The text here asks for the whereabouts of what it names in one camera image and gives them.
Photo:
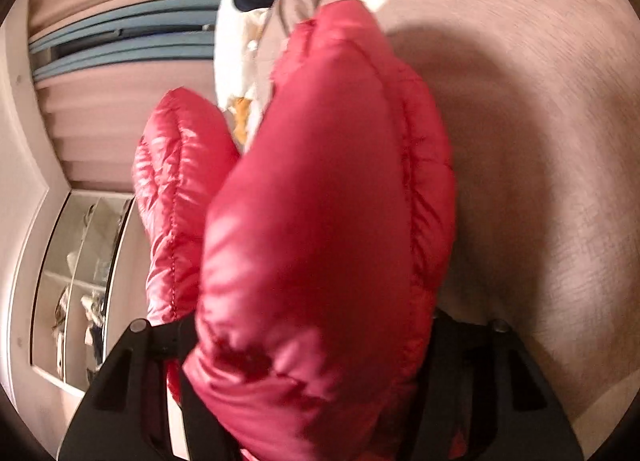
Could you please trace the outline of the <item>red puffer down jacket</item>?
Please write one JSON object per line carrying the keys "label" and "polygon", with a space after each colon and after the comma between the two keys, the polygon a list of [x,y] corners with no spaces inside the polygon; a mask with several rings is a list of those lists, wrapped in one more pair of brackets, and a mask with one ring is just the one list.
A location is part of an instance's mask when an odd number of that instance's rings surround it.
{"label": "red puffer down jacket", "polygon": [[296,26],[246,152],[166,92],[134,155],[148,317],[192,316],[167,365],[259,460],[390,460],[456,233],[442,118],[358,0]]}

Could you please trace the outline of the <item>glass door display cabinet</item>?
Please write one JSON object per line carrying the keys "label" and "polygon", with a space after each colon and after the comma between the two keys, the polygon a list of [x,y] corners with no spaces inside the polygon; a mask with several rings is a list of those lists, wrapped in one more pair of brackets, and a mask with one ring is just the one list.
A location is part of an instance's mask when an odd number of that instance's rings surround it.
{"label": "glass door display cabinet", "polygon": [[29,359],[83,392],[105,358],[108,294],[131,204],[128,194],[71,191],[41,265]]}

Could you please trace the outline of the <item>pink pleated curtain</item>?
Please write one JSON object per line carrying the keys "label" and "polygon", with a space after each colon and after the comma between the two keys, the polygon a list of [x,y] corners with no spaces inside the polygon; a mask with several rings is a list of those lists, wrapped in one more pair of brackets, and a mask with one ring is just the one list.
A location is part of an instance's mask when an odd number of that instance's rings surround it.
{"label": "pink pleated curtain", "polygon": [[[150,1],[29,0],[28,44],[98,13]],[[76,188],[127,191],[134,149],[154,106],[177,87],[212,98],[213,58],[100,66],[34,85],[67,180]]]}

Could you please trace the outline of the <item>taupe polka dot duvet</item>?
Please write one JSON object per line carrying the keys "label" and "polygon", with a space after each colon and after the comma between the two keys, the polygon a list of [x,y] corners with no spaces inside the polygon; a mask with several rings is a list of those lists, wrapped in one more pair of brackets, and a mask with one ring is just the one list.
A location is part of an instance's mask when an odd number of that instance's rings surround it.
{"label": "taupe polka dot duvet", "polygon": [[[265,80],[337,0],[276,0]],[[439,305],[513,325],[575,421],[639,388],[639,19],[628,0],[362,0],[447,126],[458,237]]]}

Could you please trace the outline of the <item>grey blue curtain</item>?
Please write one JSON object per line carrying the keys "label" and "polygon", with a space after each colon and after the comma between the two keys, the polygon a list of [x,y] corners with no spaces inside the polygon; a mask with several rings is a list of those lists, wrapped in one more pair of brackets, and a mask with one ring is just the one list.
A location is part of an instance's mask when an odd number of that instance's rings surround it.
{"label": "grey blue curtain", "polygon": [[100,66],[210,60],[221,0],[151,0],[98,13],[29,43],[41,82]]}

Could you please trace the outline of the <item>white plush goose toy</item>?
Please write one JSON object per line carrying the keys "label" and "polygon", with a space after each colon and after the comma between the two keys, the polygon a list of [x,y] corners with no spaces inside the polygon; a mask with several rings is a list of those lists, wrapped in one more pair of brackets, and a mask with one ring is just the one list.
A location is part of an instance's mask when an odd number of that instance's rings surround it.
{"label": "white plush goose toy", "polygon": [[236,144],[250,149],[262,123],[257,99],[256,54],[268,8],[241,11],[234,0],[221,0],[215,25],[214,80],[216,103],[229,115]]}

